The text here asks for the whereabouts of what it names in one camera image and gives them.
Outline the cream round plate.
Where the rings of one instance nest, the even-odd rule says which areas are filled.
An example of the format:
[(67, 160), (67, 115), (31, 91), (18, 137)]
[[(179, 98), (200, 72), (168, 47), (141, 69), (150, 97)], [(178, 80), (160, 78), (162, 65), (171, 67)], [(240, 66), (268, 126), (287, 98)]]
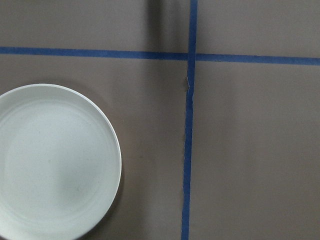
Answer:
[(0, 97), (0, 235), (75, 240), (117, 195), (122, 156), (113, 126), (89, 98), (55, 84)]

